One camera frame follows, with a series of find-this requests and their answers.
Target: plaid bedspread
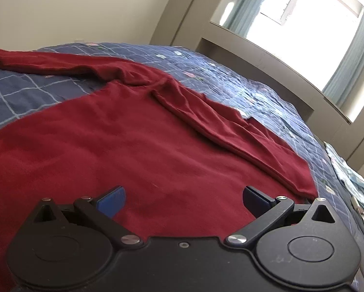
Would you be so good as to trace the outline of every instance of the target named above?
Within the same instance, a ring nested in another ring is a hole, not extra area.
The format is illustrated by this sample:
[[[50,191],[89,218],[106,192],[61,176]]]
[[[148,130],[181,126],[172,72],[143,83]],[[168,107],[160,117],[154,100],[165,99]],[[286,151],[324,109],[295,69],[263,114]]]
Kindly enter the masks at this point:
[[[186,87],[238,109],[245,117],[253,116],[282,137],[308,162],[319,196],[328,199],[354,236],[359,231],[355,220],[335,191],[342,186],[326,152],[296,109],[268,86],[247,80],[203,55],[181,47],[88,43],[45,47],[38,51],[130,59],[173,75]],[[28,75],[0,70],[0,128],[49,106],[91,93],[102,86],[93,79]]]

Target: white wall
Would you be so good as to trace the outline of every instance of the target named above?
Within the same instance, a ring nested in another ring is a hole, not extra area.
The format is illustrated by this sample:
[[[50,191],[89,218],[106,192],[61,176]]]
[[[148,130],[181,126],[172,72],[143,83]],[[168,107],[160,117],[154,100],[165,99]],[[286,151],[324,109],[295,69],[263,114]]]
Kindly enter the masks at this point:
[[[184,46],[195,50],[204,26],[221,0],[170,0],[151,44]]]
[[[148,44],[168,0],[0,0],[0,48]]]

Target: metal screw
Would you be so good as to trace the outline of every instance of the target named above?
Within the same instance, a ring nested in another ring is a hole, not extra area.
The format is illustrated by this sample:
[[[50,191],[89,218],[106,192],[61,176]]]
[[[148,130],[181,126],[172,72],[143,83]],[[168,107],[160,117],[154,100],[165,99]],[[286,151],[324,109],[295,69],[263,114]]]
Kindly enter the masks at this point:
[[[188,248],[190,246],[189,243],[183,242],[183,243],[179,243],[179,247],[180,248]]]
[[[121,241],[125,245],[135,245],[140,242],[140,237],[136,235],[125,235],[121,237]]]
[[[228,236],[228,242],[234,245],[241,245],[247,241],[247,237],[240,235],[240,234],[233,234]]]

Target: bedspread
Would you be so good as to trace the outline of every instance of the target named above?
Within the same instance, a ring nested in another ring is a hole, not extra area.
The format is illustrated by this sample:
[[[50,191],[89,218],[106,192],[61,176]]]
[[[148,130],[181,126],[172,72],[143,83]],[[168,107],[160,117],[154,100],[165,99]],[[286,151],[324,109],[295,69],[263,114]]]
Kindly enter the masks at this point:
[[[253,116],[308,162],[319,196],[328,199],[356,237],[359,229],[335,191],[342,186],[327,154],[296,109],[268,86],[247,80],[211,59],[181,47],[88,43],[45,47],[38,51],[130,59],[171,74],[186,87],[238,109],[246,118]],[[0,70],[0,128],[25,115],[91,93],[102,86],[89,78],[27,75]]]

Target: light blue curtain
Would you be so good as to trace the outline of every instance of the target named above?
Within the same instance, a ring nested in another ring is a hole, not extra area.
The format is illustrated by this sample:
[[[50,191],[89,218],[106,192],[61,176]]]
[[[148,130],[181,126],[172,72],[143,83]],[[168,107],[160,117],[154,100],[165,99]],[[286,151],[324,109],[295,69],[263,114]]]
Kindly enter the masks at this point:
[[[255,17],[259,14],[263,1],[238,0],[224,23],[224,27],[240,36],[247,36]]]
[[[339,108],[356,85],[364,67],[364,12],[347,52],[335,73],[323,89],[323,93]]]

